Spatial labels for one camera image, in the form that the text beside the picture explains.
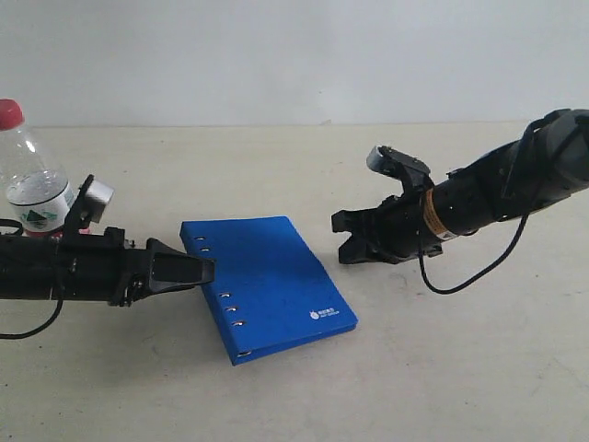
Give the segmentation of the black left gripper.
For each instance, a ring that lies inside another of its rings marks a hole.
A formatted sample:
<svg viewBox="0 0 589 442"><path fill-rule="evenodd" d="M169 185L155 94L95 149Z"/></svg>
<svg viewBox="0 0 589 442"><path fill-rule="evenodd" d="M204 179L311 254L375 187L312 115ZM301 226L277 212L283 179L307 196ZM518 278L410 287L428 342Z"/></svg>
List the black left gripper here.
<svg viewBox="0 0 589 442"><path fill-rule="evenodd" d="M52 298L129 307L147 297L190 290L214 279L214 261L149 238L145 248L108 227L102 235L50 239Z"/></svg>

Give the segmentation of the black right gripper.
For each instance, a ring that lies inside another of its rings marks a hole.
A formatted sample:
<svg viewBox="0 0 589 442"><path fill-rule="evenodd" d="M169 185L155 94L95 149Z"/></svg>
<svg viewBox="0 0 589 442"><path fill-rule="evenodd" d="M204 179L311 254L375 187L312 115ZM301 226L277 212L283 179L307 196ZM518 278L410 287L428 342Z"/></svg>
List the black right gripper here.
<svg viewBox="0 0 589 442"><path fill-rule="evenodd" d="M419 244L425 257L442 254L442 241L423 220L422 199L426 192L387 197L379 206L340 210L330 218L333 233L348 232L338 248L340 264L397 264L418 258ZM366 241L355 235L368 235Z"/></svg>

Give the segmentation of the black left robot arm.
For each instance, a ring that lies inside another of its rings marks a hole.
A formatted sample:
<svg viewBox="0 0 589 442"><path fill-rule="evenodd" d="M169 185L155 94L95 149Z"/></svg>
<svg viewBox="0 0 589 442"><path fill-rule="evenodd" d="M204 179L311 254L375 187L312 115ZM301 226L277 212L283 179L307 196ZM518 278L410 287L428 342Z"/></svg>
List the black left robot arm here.
<svg viewBox="0 0 589 442"><path fill-rule="evenodd" d="M107 227L101 235L1 237L1 298L63 299L129 307L214 280L215 261L149 238L144 248Z"/></svg>

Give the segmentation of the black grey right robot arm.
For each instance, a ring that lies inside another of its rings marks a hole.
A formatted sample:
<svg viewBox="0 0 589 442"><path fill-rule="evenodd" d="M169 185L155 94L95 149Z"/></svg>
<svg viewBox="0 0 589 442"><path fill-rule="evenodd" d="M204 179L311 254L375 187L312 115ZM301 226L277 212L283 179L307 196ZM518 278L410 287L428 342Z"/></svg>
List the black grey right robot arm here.
<svg viewBox="0 0 589 442"><path fill-rule="evenodd" d="M379 206L340 210L335 233L349 238L342 264L397 264L436 257L443 243L493 224L543 210L588 187L588 112L555 110L531 122L522 136L435 183L429 167L387 145L366 159L373 172L400 181L402 193Z"/></svg>

